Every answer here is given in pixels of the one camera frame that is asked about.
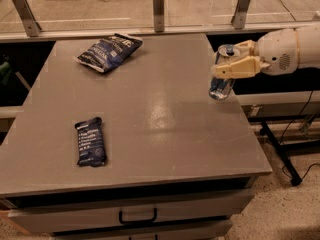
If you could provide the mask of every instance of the black handle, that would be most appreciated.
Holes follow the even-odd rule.
[[[128,224],[142,224],[142,223],[152,223],[157,219],[158,211],[157,208],[153,208],[153,217],[151,219],[146,220],[134,220],[134,221],[126,221],[122,219],[122,211],[119,212],[119,221],[122,225],[128,225]]]
[[[158,240],[158,235],[154,235],[154,240]]]

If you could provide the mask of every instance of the black packet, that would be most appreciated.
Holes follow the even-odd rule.
[[[102,119],[93,119],[75,124],[78,131],[79,166],[99,167],[107,159],[101,129]]]
[[[142,45],[142,39],[124,34],[100,39],[75,60],[100,73],[119,67],[126,58]]]

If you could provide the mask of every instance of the floor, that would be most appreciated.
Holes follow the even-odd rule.
[[[248,22],[290,22],[317,19],[320,0],[252,0]],[[151,27],[152,0],[28,0],[44,31]],[[166,25],[229,24],[237,0],[166,0]],[[23,26],[11,0],[0,0],[0,33],[21,32]],[[310,135],[320,136],[319,122]],[[286,124],[272,125],[280,136]],[[269,176],[254,184],[255,197],[240,215],[226,240],[313,240],[320,239],[320,168],[313,167],[298,187],[282,172],[282,162],[265,137],[252,126],[273,168]],[[288,135],[296,135],[289,130]],[[292,157],[300,175],[320,162],[320,153]],[[48,240],[45,235],[27,236],[0,219],[0,239]]]
[[[27,0],[43,31],[153,26],[152,0]],[[238,0],[165,0],[166,26],[230,25]],[[11,0],[0,0],[0,33],[24,31]],[[320,0],[251,0],[247,22],[319,20]]]
[[[287,130],[284,142],[296,139],[320,138],[320,122],[313,123],[308,135],[298,131],[300,123],[293,123]],[[270,128],[280,137],[287,122],[271,124]],[[320,239],[320,167],[311,168],[303,183],[292,187],[290,179],[282,172],[283,163],[268,139],[260,136],[260,125],[252,125],[257,138],[272,166],[273,173],[258,178],[253,190],[254,199],[239,215],[231,217],[233,227],[225,240],[319,240]],[[320,153],[292,156],[291,160],[302,177],[309,165],[320,163]],[[0,219],[0,239],[49,240],[46,235],[27,236],[8,222]]]

